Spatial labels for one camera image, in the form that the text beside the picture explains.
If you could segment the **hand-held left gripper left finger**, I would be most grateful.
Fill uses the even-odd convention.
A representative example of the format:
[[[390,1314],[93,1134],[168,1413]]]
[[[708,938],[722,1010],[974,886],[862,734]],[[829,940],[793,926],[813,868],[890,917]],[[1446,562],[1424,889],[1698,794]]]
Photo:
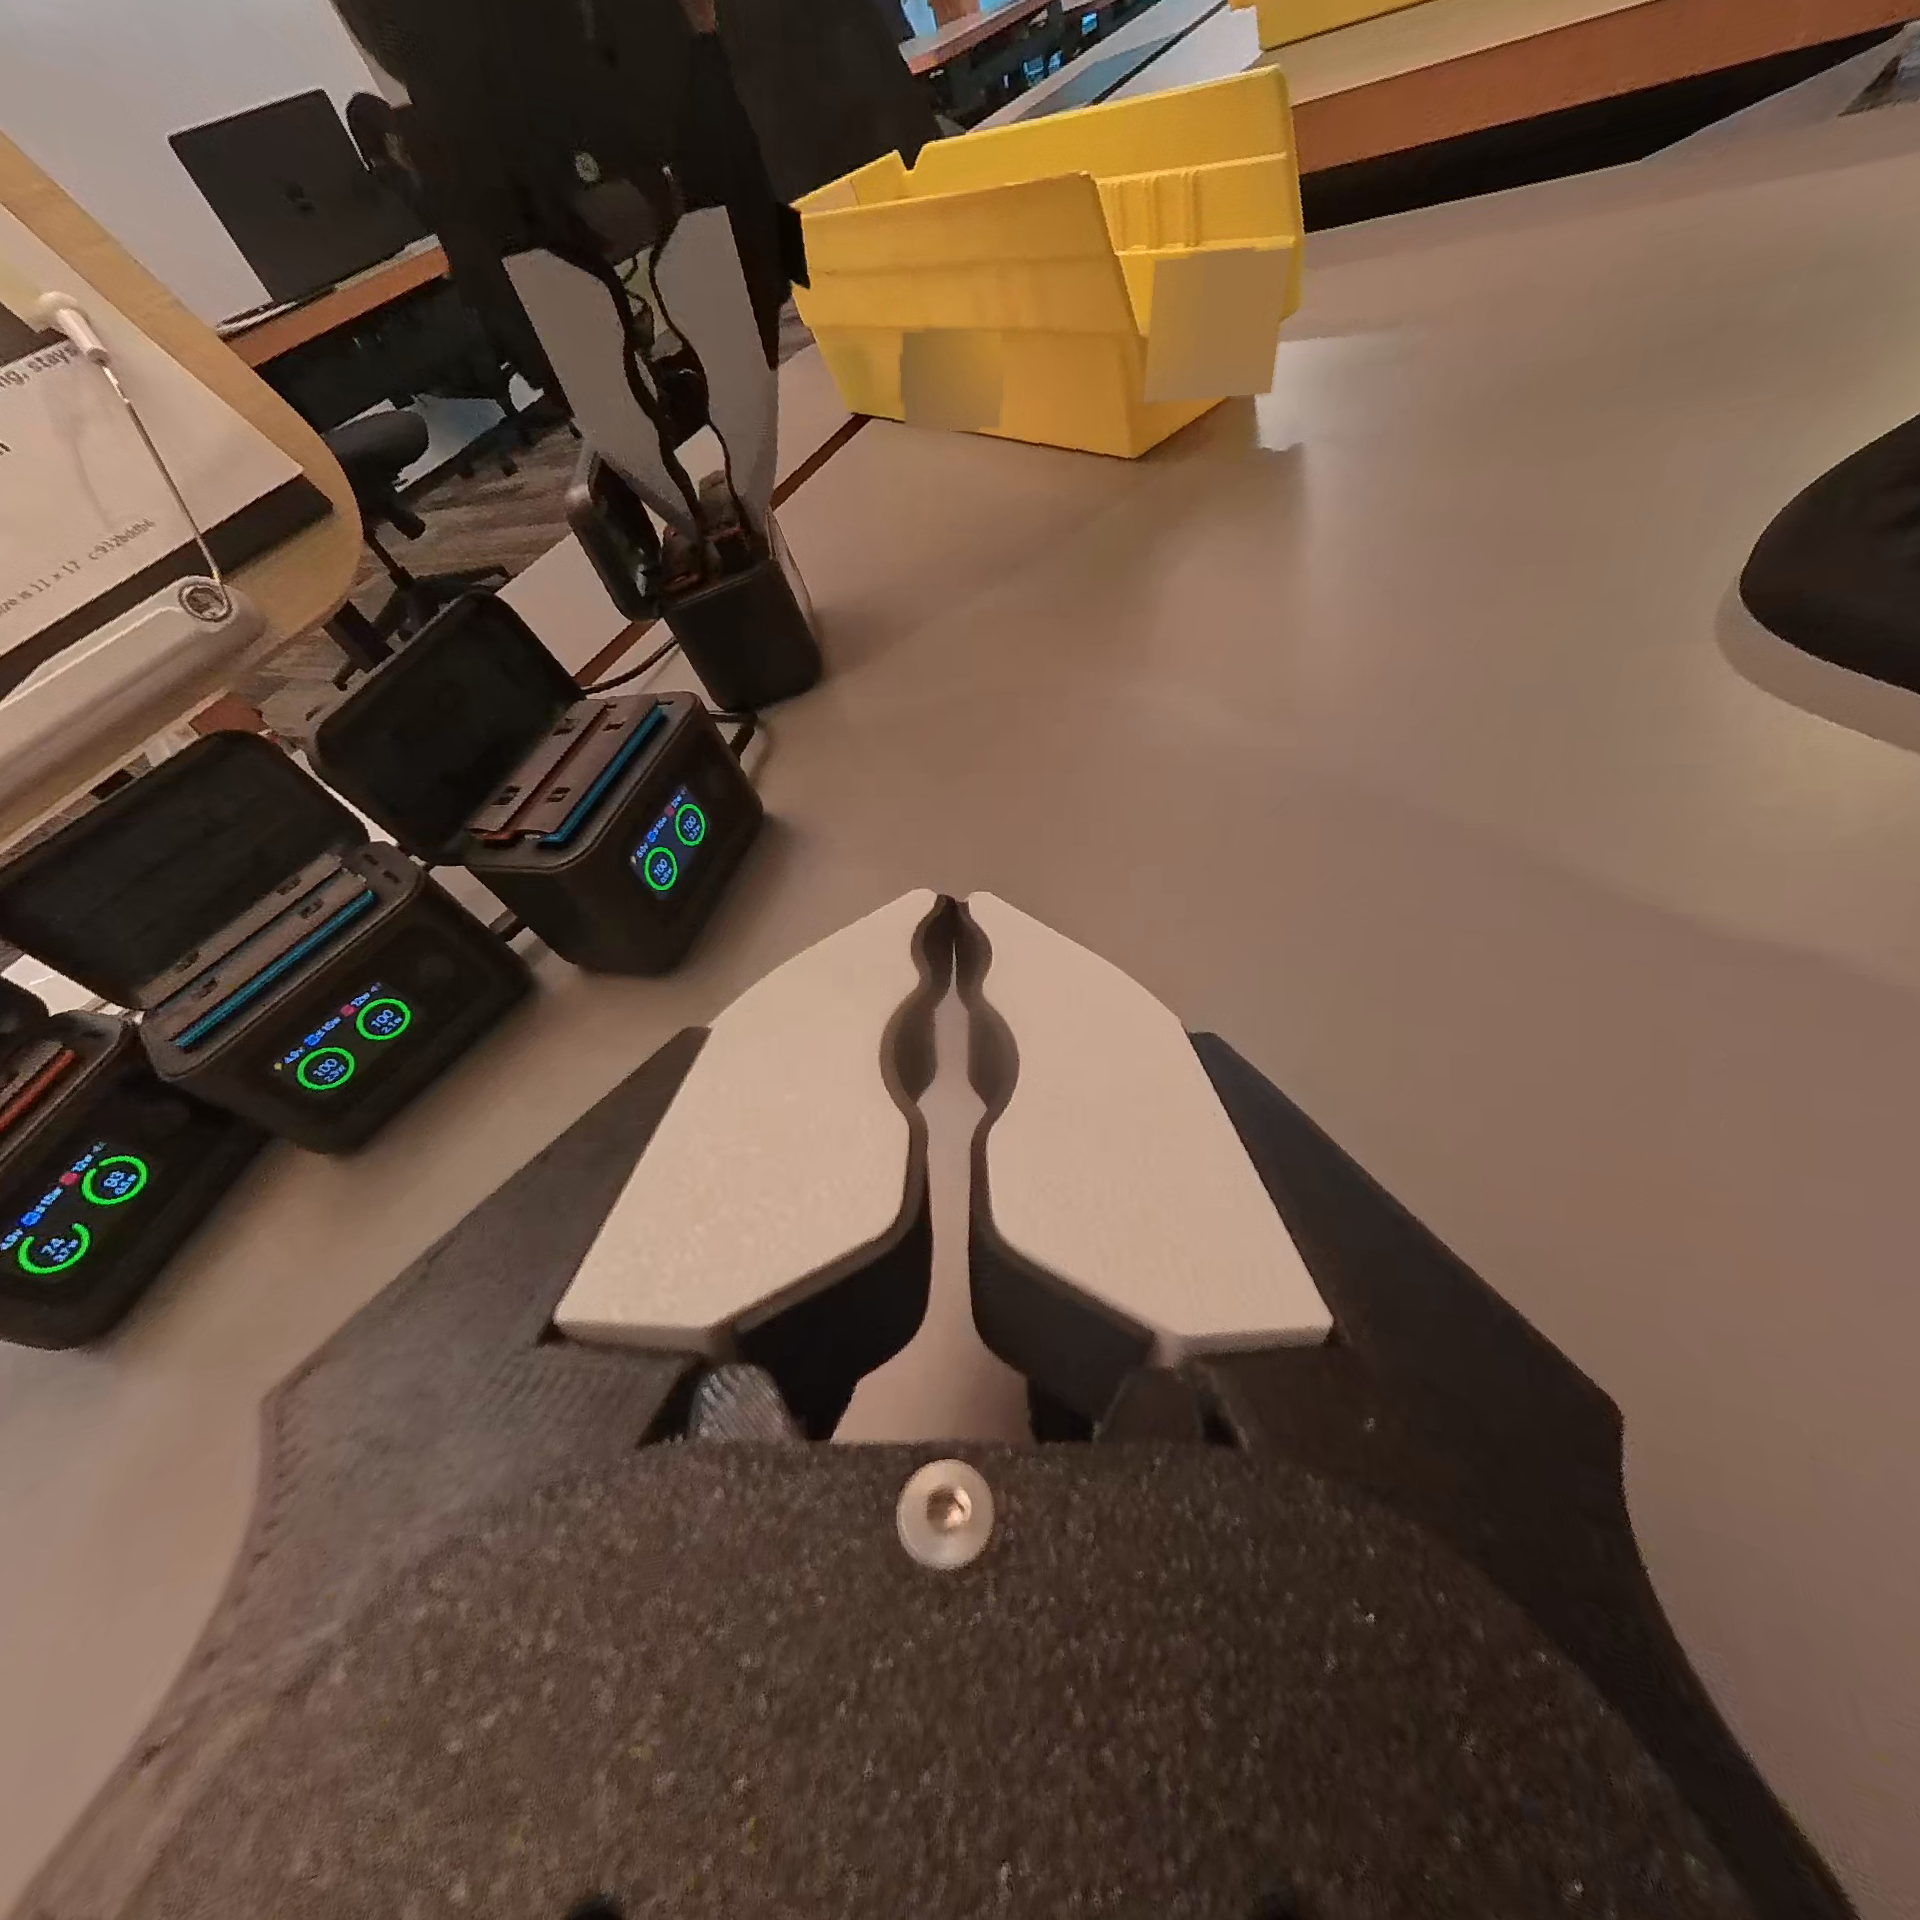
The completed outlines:
[[[933,1017],[953,901],[903,893],[718,1014],[552,1329],[772,1378],[822,1442],[921,1330],[929,1297]]]

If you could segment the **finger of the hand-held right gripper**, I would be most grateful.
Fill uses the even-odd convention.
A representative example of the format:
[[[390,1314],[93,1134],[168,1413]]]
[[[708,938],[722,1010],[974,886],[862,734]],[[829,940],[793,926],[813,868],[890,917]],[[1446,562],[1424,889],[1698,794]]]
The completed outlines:
[[[776,481],[776,365],[753,318],[724,208],[678,214],[656,254],[662,320],[698,364],[706,421],[748,514],[767,514]]]
[[[585,442],[664,522],[666,464],[617,278],[545,249],[510,254],[502,270]]]

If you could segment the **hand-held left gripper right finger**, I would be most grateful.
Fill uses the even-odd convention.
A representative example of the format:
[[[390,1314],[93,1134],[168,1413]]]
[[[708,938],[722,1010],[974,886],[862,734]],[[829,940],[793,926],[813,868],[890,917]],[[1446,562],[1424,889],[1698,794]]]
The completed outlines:
[[[983,1109],[970,1317],[1042,1433],[1097,1429],[1142,1374],[1329,1345],[1332,1309],[1170,1008],[993,893],[954,907],[953,984]]]

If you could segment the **black battery charging case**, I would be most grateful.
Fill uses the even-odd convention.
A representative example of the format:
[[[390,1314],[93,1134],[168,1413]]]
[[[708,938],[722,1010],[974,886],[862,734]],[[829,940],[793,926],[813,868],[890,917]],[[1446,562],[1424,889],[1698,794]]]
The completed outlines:
[[[161,1082],[130,1019],[4,981],[2,1069],[49,1038],[79,1065],[2,1141],[2,1340],[62,1354],[127,1317],[268,1139]]]
[[[578,701],[649,699],[666,724],[565,848],[482,843],[468,820]],[[588,693],[495,595],[468,592],[317,718],[314,774],[434,868],[473,875],[576,969],[662,977],[753,848],[764,802],[704,699]]]
[[[312,857],[376,889],[357,929],[205,1044],[149,1038],[137,990]],[[4,941],[135,1017],[157,1076],[325,1157],[362,1147],[529,998],[528,962],[290,754],[222,732],[2,868]]]
[[[760,564],[670,603],[654,587],[660,529],[591,448],[567,488],[567,526],[613,605],[629,620],[660,620],[718,708],[753,713],[822,676],[809,595],[774,520],[757,526],[767,546]]]

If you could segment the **black battery blue edge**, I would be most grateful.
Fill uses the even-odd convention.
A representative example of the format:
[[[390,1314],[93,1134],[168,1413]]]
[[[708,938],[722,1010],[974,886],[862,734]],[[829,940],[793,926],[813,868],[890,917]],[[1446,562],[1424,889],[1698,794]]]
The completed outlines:
[[[376,905],[372,885],[351,875],[327,881],[150,1012],[149,1038],[177,1051],[199,1050],[317,965]]]
[[[262,898],[242,907],[225,923],[196,940],[177,955],[177,960],[157,971],[152,981],[144,984],[135,994],[137,1010],[144,1014],[157,1010],[164,1002],[177,996],[191,978],[216,968],[239,944],[277,921],[277,917],[296,907],[306,896],[344,873],[346,867],[343,851],[328,851],[312,857],[290,877],[278,881]]]
[[[585,781],[574,802],[567,804],[552,824],[544,824],[538,833],[529,828],[524,837],[535,848],[565,848],[572,843],[588,828],[590,819],[610,802],[621,780],[642,763],[664,724],[666,707],[660,701],[649,704],[649,708],[634,718],[634,724],[623,737],[623,742],[615,747],[606,763],[591,770],[591,778]]]

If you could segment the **black office chair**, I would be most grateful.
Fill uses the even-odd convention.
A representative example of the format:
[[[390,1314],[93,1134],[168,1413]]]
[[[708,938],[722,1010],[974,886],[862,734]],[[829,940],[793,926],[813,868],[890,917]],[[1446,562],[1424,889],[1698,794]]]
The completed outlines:
[[[424,421],[412,411],[368,413],[328,430],[325,446],[351,492],[362,553],[389,580],[389,597],[374,616],[346,598],[325,625],[344,658],[344,674],[351,674],[390,658],[393,642],[415,634],[462,587],[455,577],[412,572],[380,540],[383,529],[409,540],[424,533],[424,522],[399,499],[401,468],[426,448]]]

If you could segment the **wooden background desk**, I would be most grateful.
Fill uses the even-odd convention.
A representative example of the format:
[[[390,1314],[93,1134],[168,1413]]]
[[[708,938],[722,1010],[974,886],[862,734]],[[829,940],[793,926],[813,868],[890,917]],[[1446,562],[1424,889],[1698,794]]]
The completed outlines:
[[[215,331],[249,369],[261,371],[311,342],[357,329],[445,276],[445,252],[426,237],[301,301],[262,306],[218,323]]]

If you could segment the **dark grey laptop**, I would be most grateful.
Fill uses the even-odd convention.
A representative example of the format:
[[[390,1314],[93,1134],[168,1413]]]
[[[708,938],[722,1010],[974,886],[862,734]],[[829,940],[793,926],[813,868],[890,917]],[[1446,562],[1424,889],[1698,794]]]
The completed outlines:
[[[325,292],[422,235],[317,88],[183,129],[166,144],[277,305]]]

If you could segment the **instruction sheet on wooden stand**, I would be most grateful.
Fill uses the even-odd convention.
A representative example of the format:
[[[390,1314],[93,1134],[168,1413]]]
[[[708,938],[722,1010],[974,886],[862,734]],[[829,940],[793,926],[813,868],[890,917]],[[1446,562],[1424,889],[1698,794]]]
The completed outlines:
[[[199,722],[344,603],[320,435],[2,142],[2,833]]]

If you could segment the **yellow plastic bin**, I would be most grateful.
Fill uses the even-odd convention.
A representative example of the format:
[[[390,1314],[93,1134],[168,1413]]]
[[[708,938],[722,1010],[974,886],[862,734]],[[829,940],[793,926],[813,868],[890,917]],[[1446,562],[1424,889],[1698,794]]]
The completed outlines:
[[[1421,5],[1424,2],[1408,0],[1231,2],[1233,10],[1249,10],[1254,14],[1257,38],[1265,52],[1274,52],[1280,48],[1295,45],[1329,32],[1344,32],[1353,26],[1392,17]]]
[[[893,153],[800,204],[854,417],[1134,460],[1270,390],[1305,275],[1272,64]]]

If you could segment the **white board ledge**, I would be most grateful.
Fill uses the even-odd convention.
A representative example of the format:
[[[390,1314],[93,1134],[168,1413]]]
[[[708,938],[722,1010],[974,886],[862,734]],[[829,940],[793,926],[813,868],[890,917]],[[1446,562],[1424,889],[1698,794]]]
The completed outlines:
[[[244,653],[268,620],[232,587],[188,577],[33,667],[2,701],[2,804],[101,754],[133,718]]]

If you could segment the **long wooden desk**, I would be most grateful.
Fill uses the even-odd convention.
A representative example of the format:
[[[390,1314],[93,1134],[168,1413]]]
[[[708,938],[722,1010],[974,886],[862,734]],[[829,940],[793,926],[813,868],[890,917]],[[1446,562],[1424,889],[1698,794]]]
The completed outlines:
[[[1913,21],[1894,2],[1418,5],[1270,61],[1311,176]]]

